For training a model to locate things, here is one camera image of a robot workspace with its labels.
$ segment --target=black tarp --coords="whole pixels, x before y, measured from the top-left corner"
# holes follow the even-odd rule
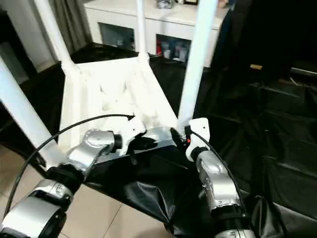
[[[92,44],[73,59],[80,63],[134,55]],[[185,66],[161,58],[151,58],[150,65],[177,113]],[[60,65],[55,65],[22,86],[51,133],[59,126],[63,81]],[[3,109],[1,115],[0,142],[26,157],[32,145]],[[210,142],[235,175],[263,238],[317,235],[313,85],[214,75],[206,69],[195,117],[209,119]],[[96,165],[87,185],[162,221],[175,237],[212,237],[213,223],[194,165],[172,146],[136,158],[137,165],[129,157]]]

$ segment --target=wire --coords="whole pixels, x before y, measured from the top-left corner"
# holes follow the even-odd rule
[[[34,158],[34,156],[44,147],[46,146],[49,142],[51,142],[52,140],[54,140],[56,137],[58,137],[59,135],[61,135],[62,133],[64,133],[65,131],[67,130],[70,130],[78,125],[81,125],[81,124],[84,124],[86,122],[89,122],[89,121],[92,121],[92,120],[97,120],[97,119],[101,119],[101,118],[109,118],[109,117],[126,117],[128,119],[132,119],[134,116],[132,115],[124,115],[124,114],[109,114],[109,115],[101,115],[101,116],[97,116],[97,117],[93,117],[93,118],[89,118],[89,119],[85,119],[85,120],[82,120],[82,121],[79,121],[73,125],[70,125],[66,128],[64,128],[63,130],[60,130],[59,132],[57,132],[55,135],[51,136],[49,139],[47,139],[45,142],[43,142],[24,162],[18,176],[16,177],[16,180],[14,182],[14,185],[12,187],[12,190],[11,190],[11,193],[10,193],[10,196],[9,196],[9,199],[8,199],[8,202],[6,204],[6,207],[5,207],[5,211],[4,211],[4,216],[5,217],[9,211],[10,211],[10,208],[11,208],[11,205],[12,205],[12,201],[13,201],[13,198],[14,198],[14,195],[16,193],[16,190],[18,188],[18,185],[20,183],[20,180],[28,166],[28,164],[31,162],[31,160]]]
[[[197,136],[198,138],[200,138],[206,145],[208,145],[209,148],[210,148],[210,150],[211,150],[212,152],[214,152],[214,154],[218,157],[218,159],[223,163],[223,166],[227,169],[228,174],[229,174],[230,178],[232,179],[232,181],[233,181],[233,183],[234,183],[234,186],[235,186],[235,188],[236,188],[236,190],[237,190],[237,194],[238,194],[239,199],[240,199],[240,203],[241,203],[241,208],[242,208],[243,214],[246,216],[246,215],[247,215],[247,209],[246,209],[246,206],[245,206],[244,201],[243,201],[243,199],[242,199],[241,191],[240,191],[240,189],[239,189],[239,187],[238,187],[238,183],[237,183],[237,181],[234,179],[234,176],[233,176],[232,172],[230,171],[230,169],[229,169],[227,163],[218,155],[218,153],[215,151],[215,149],[212,147],[212,145],[210,145],[209,142],[206,141],[201,135],[197,134],[197,133],[194,132],[194,131],[191,131],[191,133],[194,134],[195,136]]]

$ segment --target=gray curtain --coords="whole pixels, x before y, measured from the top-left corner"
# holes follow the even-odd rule
[[[50,0],[69,53],[91,42],[83,0]]]

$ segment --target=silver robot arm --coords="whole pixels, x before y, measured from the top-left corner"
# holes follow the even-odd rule
[[[249,221],[245,219],[241,201],[228,170],[210,147],[198,136],[209,141],[206,118],[193,119],[185,129],[190,145],[186,149],[188,160],[196,163],[199,178],[205,190],[211,217],[216,221],[215,238],[255,238]]]
[[[92,129],[83,141],[72,148],[67,159],[47,171],[40,183],[3,219],[0,238],[56,238],[66,221],[66,211],[74,194],[86,180],[100,155],[117,149],[127,152],[134,137],[146,131],[134,117],[120,134]]]

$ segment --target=floor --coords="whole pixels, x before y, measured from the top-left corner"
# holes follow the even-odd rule
[[[0,217],[23,159],[0,145]],[[42,177],[28,167],[14,197],[26,195]],[[171,238],[163,224],[127,205],[81,186],[67,211],[60,238]]]

